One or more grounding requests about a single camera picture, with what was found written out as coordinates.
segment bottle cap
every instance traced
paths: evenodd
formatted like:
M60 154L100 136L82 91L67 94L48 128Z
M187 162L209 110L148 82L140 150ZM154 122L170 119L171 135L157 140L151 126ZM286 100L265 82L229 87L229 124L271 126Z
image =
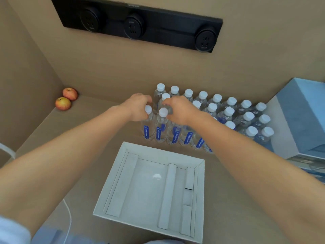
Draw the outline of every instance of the bottle cap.
M227 107L224 111L226 116L232 116L234 114L235 110L231 107Z
M270 117L268 115L261 115L258 120L260 121L260 123L266 124L270 122Z
M226 125L227 127L231 128L232 130L234 130L235 127L236 127L236 125L235 125L232 121L227 121L227 122L225 123L225 125Z
M248 136L254 137L255 135L257 135L257 133L258 133L258 130L256 129L256 127L251 126L246 129L246 134Z
M207 92L205 92L205 91L201 91L201 92L199 93L199 99L204 100L204 99L206 99L207 97L208 97L208 93L207 93Z
M222 100L222 96L220 94L214 94L212 101L218 103Z
M170 98L170 95L168 93L164 93L162 96L161 96L161 99L164 101L166 98Z
M172 88L170 88L170 92L171 92L172 94L177 94L178 91L179 91L178 86L172 86Z
M265 137L271 137L272 135L274 135L274 131L270 127L264 127L262 129L262 135L264 135Z
M198 109L201 107L201 103L197 100L193 101L192 103L195 107L197 107Z
M251 121L254 119L254 114L252 112L246 112L243 116L243 118L246 120L246 121Z
M190 98L193 95L193 91L191 89L186 89L184 96Z
M256 109L259 111L264 111L266 109L266 104L265 103L258 103L256 105Z
M245 109L249 108L252 105L251 101L245 99L244 101L242 101L241 106Z
M144 110L146 111L146 113L147 113L148 115L150 115L151 112L152 112L152 108L151 108L150 105L146 105L146 106L144 107Z
M166 109L166 108L161 108L161 109L159 110L159 115L160 115L161 117L166 117L166 116L168 115L168 109Z
M218 106L215 103L210 103L208 106L209 112L215 112L217 110Z
M235 105L236 103L237 103L237 99L234 98L234 97L230 97L230 98L228 98L228 100L227 100L227 104L230 105L230 106L233 106L233 105Z
M157 85L157 91L163 92L165 90L165 85L163 83L159 83Z

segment white cardboard tray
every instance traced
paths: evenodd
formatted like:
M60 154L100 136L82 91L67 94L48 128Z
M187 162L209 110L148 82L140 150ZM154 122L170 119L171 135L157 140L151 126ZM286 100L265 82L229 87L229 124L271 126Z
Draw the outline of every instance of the white cardboard tray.
M123 142L93 214L197 243L204 160Z

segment beige wall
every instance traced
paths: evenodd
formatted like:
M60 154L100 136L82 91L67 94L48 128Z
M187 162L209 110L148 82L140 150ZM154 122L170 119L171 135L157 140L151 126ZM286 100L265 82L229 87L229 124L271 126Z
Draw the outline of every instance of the beige wall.
M0 142L17 150L63 86L7 0L0 0L0 30ZM0 166L9 158L0 150Z
M224 19L211 54L64 28L51 0L9 0L66 86L123 101L159 82L267 101L324 80L325 0L115 0Z

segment apple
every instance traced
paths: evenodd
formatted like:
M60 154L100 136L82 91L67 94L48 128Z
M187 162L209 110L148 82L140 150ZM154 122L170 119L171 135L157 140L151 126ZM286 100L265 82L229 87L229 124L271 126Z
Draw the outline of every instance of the apple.
M70 101L75 101L78 98L78 92L71 87L65 88L62 93Z
M71 107L71 102L69 99L61 97L55 101L55 107L59 110L68 110Z

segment person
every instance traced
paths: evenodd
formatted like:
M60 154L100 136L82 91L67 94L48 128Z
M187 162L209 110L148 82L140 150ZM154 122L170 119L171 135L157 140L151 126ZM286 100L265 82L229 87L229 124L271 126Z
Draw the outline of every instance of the person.
M29 243L117 131L129 121L148 118L148 102L152 102L150 96L134 94L1 168L0 243ZM167 98L164 104L173 108L167 118L196 130L292 243L325 240L325 187L321 182L216 122L183 96Z

